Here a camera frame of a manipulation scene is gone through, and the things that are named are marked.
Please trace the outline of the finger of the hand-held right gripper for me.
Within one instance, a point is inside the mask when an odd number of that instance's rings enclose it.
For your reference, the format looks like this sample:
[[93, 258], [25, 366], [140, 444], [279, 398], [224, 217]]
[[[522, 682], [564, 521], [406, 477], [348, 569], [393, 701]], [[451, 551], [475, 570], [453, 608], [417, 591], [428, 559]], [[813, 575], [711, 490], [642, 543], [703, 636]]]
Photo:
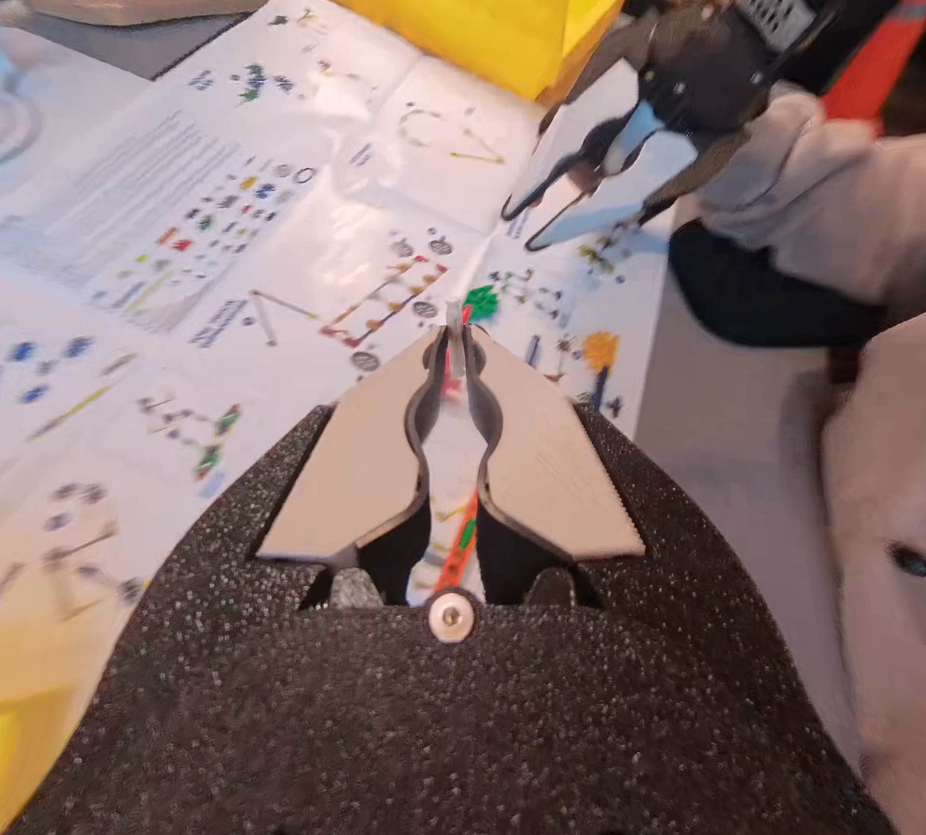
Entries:
[[642, 216], [654, 193], [693, 165], [698, 155], [687, 135], [667, 130], [653, 133], [619, 172], [606, 174], [592, 192], [554, 214], [526, 240], [526, 250], [544, 250]]
[[501, 218], [510, 222], [520, 216], [575, 168], [603, 178], [618, 175], [631, 165], [642, 144], [666, 126], [646, 101], [624, 111], [600, 100], [562, 104], [539, 136], [530, 161], [502, 206]]

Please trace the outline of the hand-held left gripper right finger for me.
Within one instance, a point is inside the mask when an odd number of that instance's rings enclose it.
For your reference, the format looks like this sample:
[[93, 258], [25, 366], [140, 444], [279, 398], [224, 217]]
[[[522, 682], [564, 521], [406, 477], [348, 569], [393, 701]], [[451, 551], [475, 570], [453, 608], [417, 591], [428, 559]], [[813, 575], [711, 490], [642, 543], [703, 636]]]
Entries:
[[463, 328], [469, 415], [484, 441], [476, 553], [487, 602], [524, 602], [560, 569], [642, 558], [645, 544], [580, 407], [477, 326]]

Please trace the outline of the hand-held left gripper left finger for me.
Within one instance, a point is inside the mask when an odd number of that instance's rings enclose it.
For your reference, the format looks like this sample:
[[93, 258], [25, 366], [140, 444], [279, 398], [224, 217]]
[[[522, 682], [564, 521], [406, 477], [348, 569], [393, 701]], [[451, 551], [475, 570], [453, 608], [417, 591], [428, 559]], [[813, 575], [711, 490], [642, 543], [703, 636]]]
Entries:
[[445, 373], [439, 328], [347, 390], [274, 507], [257, 557], [333, 573], [357, 567], [384, 602], [406, 602], [431, 537], [424, 442]]

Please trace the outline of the yellow plastic parts bin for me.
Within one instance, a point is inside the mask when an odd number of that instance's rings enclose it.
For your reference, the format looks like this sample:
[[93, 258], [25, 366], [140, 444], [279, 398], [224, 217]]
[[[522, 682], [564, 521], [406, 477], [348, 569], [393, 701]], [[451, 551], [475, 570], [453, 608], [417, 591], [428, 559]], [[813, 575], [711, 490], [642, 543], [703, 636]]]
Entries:
[[52, 768], [90, 701], [109, 633], [85, 615], [2, 627], [1, 831]]

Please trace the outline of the orange ladder piece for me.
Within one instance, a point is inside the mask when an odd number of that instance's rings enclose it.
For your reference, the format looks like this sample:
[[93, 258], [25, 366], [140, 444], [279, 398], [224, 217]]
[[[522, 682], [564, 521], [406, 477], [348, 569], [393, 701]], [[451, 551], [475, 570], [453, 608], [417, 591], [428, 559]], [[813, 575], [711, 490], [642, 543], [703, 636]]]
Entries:
[[462, 587], [469, 559], [476, 547], [479, 494], [474, 491], [464, 508], [457, 534], [434, 585], [434, 593]]

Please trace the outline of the orange-yellow connector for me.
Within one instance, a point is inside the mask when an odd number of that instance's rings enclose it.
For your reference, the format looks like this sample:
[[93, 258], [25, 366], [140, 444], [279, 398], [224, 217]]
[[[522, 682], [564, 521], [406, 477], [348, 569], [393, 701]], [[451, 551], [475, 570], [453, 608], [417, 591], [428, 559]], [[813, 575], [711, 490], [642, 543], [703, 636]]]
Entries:
[[582, 346], [585, 367], [596, 375], [613, 368], [619, 351], [620, 336], [597, 330], [588, 334]]

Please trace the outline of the person's dark lap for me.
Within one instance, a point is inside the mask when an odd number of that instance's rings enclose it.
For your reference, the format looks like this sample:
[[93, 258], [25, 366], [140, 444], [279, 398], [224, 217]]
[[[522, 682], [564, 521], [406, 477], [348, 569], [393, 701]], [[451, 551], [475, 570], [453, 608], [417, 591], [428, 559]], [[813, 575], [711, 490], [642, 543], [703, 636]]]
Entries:
[[862, 347], [886, 308], [778, 271], [770, 249], [744, 250], [694, 220], [675, 230], [668, 266], [700, 325], [720, 340], [770, 350]]

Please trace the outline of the white printed instruction sheet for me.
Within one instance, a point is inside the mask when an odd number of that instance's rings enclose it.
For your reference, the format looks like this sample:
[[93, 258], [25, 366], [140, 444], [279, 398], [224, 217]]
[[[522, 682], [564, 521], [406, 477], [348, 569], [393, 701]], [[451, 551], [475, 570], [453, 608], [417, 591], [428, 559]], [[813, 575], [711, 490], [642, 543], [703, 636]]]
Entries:
[[670, 216], [504, 227], [539, 112], [327, 0], [269, 0], [2, 198], [2, 619], [122, 620], [298, 419], [495, 285], [487, 326], [627, 435]]

